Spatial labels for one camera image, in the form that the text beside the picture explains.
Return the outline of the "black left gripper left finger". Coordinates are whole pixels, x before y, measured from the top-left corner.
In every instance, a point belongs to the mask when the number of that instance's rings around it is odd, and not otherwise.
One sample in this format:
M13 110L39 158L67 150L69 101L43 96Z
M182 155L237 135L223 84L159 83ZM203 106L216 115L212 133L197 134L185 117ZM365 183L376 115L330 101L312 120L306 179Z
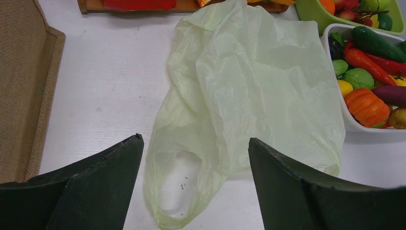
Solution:
M143 148L135 134L24 183L1 184L1 229L121 230Z

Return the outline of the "red toy chili pepper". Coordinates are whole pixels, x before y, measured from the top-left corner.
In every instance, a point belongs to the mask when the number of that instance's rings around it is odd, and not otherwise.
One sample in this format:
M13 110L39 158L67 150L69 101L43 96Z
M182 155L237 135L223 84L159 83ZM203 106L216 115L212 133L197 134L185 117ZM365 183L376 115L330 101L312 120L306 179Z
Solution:
M356 48L350 48L344 50L343 54L345 61L347 61L351 66L367 71L376 81L380 82L381 84L397 86L391 75L386 73L362 51Z

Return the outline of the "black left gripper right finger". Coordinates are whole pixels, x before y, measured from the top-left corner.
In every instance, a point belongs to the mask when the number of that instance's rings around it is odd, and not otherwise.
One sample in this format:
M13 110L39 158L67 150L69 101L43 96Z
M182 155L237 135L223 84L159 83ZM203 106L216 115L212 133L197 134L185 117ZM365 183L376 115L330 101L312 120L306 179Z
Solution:
M249 161L267 230L403 230L406 189L346 181L290 158L258 138Z

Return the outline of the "brown paper bag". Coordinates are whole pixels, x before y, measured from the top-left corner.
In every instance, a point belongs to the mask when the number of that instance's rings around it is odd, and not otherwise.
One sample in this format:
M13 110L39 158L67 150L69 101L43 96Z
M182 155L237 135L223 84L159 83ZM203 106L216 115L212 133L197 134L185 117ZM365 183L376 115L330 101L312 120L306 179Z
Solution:
M1 1L1 183L39 174L65 39L38 1Z

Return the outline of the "green toy cucumber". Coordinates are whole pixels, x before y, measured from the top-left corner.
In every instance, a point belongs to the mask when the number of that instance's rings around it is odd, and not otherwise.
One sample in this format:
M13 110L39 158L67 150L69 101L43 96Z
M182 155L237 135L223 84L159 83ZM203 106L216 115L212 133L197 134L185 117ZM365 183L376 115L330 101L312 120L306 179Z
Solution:
M406 55L400 48L365 26L354 27L351 36L356 47L366 53L400 63L406 61Z

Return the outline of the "orange toy fruit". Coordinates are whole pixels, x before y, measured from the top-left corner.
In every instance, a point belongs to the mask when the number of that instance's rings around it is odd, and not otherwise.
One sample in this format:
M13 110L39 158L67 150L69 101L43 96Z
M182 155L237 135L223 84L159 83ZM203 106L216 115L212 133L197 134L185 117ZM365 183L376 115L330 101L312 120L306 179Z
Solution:
M335 14L336 7L333 0L319 0L319 2L327 12L329 12L332 15Z

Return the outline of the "wooden snack shelf rack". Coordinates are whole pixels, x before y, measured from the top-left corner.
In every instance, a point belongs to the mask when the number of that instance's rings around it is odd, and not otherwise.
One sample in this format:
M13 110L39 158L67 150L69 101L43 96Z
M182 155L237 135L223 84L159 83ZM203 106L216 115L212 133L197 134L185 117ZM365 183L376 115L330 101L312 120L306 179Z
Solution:
M195 12L198 9L215 4L220 3L219 0L177 0L176 6L169 11L173 12ZM83 14L87 14L89 12L120 12L115 10L110 10L105 8L104 0L79 0L78 1L79 10Z

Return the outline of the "orange candy bag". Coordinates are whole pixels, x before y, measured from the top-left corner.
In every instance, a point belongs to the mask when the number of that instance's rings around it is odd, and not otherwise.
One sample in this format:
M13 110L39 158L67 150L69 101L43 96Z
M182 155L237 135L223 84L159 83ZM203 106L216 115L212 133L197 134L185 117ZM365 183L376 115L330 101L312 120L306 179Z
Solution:
M294 0L247 0L247 3L265 3L265 2L277 3L288 6L295 4Z

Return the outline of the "green fruit basket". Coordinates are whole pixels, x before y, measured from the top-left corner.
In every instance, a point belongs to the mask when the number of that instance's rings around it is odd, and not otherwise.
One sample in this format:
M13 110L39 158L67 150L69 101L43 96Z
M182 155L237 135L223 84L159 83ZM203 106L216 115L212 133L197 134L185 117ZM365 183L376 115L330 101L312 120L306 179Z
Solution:
M300 20L317 22L318 31L320 34L324 32L327 26L333 23L360 26L359 23L343 20L330 14L318 0L297 0L295 7ZM389 11L389 16L391 16L393 20L392 30L387 31L378 28L373 28L373 30L395 36L404 35L406 33L406 23L399 6L399 2L397 0L391 1L387 9Z

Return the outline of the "red candy bag bottom shelf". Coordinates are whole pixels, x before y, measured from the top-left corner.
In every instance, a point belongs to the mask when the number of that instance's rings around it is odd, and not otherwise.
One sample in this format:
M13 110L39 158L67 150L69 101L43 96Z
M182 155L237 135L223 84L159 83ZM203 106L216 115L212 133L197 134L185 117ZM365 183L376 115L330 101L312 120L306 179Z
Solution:
M176 0L105 0L107 9L129 12L149 10L170 10L176 6Z

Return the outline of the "white vegetable basket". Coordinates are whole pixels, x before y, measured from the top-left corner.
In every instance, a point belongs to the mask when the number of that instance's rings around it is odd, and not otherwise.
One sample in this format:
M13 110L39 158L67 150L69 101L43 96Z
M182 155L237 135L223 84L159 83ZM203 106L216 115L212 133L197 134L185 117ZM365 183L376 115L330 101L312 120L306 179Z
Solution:
M329 43L328 43L328 37L331 33L338 32L339 34L342 35L343 39L345 41L351 39L351 30L355 28L353 25L346 25L346 24L340 24L340 23L333 23L330 24L326 27L324 32L322 33L320 37L321 44L323 48L326 51L327 57L329 58L329 63L332 66L332 60L331 60L331 55L329 51ZM397 45L400 42L403 42L404 39L391 35L385 32L380 32L377 30L373 30L376 32L379 36L381 36L385 41L392 45ZM342 110L342 115L343 115L343 120L344 120L344 126L345 130L348 132L364 132L364 133L397 133L397 134L405 134L406 130L405 129L395 129L393 127L385 128L385 129L380 129L380 128L367 128L362 126L357 120L354 119L354 117L350 114L350 112L347 109L347 106L345 104L344 98L342 95L339 96L340 102L341 102L341 110Z

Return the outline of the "pale green plastic grocery bag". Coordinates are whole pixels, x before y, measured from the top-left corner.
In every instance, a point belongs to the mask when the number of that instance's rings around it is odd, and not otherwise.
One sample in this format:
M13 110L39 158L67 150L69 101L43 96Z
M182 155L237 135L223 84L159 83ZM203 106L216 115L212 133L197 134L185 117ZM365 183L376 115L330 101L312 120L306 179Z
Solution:
M144 179L160 229L182 229L230 174L249 170L251 138L339 174L341 93L315 22L278 19L244 0L212 4L177 23L167 66L171 86L155 118ZM187 215L175 218L161 209L160 190L182 151L201 167Z

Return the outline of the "orange toy pumpkin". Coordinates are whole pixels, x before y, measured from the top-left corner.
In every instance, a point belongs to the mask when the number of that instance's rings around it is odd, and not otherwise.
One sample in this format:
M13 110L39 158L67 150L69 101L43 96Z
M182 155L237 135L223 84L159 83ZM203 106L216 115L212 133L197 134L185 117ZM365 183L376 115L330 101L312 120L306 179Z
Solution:
M344 97L349 113L364 127L373 128L387 121L390 109L371 90L359 88Z

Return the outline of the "purple toy sweet potato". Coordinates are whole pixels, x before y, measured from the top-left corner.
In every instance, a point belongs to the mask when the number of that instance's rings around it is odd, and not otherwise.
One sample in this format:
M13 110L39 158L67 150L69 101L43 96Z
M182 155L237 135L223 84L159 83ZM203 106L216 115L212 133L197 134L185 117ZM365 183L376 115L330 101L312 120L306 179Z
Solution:
M373 89L372 92L386 104L406 107L406 88L404 86L384 85Z

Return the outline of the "light green toy cabbage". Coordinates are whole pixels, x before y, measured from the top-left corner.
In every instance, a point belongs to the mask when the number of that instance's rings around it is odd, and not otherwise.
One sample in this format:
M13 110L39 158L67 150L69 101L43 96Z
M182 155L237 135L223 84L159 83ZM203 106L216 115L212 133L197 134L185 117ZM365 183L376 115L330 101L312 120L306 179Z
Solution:
M346 71L341 79L348 82L353 89L365 88L372 90L375 83L372 75L361 68L354 68Z

